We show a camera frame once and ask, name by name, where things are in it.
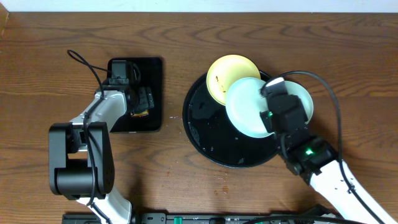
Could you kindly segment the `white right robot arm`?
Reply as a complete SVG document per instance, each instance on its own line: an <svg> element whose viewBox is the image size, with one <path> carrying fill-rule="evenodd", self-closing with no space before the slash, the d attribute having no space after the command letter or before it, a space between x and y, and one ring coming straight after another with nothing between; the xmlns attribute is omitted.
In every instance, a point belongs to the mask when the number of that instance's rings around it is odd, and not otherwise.
<svg viewBox="0 0 398 224"><path fill-rule="evenodd" d="M280 155L293 174L327 199L346 220L395 223L359 183L341 152L310 133L308 122L313 103L309 96L271 93L265 98L267 110L261 113L262 122L277 136Z"/></svg>

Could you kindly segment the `pale green plate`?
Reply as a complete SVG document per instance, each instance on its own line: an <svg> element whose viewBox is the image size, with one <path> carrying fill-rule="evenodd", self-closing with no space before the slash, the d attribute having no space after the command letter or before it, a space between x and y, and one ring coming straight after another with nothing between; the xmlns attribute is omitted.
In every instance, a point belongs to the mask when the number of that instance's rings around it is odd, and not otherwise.
<svg viewBox="0 0 398 224"><path fill-rule="evenodd" d="M314 112L314 105L312 97L310 96L309 92L298 83L292 81L285 81L285 87L287 89L287 93L290 95L296 95L300 98L303 108L305 110L305 114L307 115L308 120L305 122L308 124L313 116Z"/></svg>

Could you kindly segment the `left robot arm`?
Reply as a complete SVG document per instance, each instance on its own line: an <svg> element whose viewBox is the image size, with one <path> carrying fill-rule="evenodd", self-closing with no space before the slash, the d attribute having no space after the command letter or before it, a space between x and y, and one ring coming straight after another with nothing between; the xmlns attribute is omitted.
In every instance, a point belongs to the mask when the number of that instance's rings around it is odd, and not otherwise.
<svg viewBox="0 0 398 224"><path fill-rule="evenodd" d="M114 186L109 134L129 109L127 85L99 89L89 106L67 123L49 129L49 186L53 194L86 205L83 223L140 223L133 204Z"/></svg>

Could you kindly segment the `green yellow sponge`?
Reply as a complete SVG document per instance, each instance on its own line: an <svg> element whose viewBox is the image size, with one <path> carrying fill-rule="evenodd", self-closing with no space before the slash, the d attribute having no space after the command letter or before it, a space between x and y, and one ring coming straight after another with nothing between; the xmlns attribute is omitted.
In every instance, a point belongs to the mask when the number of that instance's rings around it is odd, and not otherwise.
<svg viewBox="0 0 398 224"><path fill-rule="evenodd" d="M143 116L147 116L149 114L148 110L144 110L140 113L131 113L131 117L132 118L139 118L139 117L143 117Z"/></svg>

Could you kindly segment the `light blue plate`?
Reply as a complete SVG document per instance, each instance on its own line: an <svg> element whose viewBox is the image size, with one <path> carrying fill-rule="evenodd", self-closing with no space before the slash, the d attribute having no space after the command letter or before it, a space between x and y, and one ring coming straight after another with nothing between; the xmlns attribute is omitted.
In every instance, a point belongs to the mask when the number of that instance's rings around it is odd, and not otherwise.
<svg viewBox="0 0 398 224"><path fill-rule="evenodd" d="M266 82L258 78L242 78L234 82L226 95L226 112L233 126L251 138L266 138L268 132L260 112L268 111L267 100L260 90Z"/></svg>

